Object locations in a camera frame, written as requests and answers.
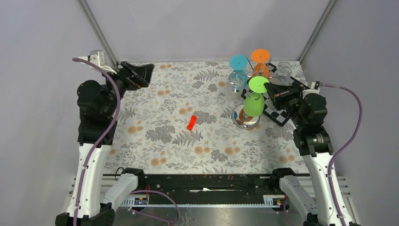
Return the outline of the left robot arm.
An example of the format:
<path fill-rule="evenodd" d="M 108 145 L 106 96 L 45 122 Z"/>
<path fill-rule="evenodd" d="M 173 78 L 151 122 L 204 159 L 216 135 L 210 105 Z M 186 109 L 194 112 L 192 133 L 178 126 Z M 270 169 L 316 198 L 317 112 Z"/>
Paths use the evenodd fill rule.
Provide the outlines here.
<path fill-rule="evenodd" d="M 114 71 L 82 58 L 106 78 L 104 84 L 88 80 L 77 89 L 80 125 L 78 128 L 79 164 L 76 182 L 66 211 L 57 215 L 57 226 L 111 226 L 118 207 L 127 196 L 145 190 L 141 169 L 127 168 L 120 179 L 100 194 L 106 156 L 111 150 L 120 113 L 121 100 L 127 91 L 146 88 L 151 83 L 154 64 L 132 65 L 121 62 Z"/>

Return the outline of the green wine glass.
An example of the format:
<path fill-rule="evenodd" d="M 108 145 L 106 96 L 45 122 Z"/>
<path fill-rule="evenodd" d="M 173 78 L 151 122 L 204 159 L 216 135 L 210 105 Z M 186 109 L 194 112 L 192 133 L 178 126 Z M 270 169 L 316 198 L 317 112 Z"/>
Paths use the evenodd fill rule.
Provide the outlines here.
<path fill-rule="evenodd" d="M 249 80 L 248 87 L 249 93 L 244 101 L 243 111 L 249 117 L 257 117 L 263 113 L 264 109 L 264 96 L 267 92 L 265 84 L 269 80 L 262 76 L 255 76 Z"/>

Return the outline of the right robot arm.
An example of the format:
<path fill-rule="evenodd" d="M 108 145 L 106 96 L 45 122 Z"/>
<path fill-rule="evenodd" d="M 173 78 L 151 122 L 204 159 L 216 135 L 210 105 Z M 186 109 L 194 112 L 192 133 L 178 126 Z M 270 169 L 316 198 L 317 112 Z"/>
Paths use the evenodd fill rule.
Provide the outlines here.
<path fill-rule="evenodd" d="M 277 110 L 287 111 L 294 123 L 293 139 L 308 169 L 315 198 L 300 185 L 290 168 L 272 172 L 270 188 L 284 193 L 294 205 L 305 226 L 355 226 L 357 223 L 345 205 L 335 173 L 334 152 L 329 134 L 323 127 L 327 101 L 319 94 L 319 83 L 311 89 L 304 85 L 264 84 Z"/>

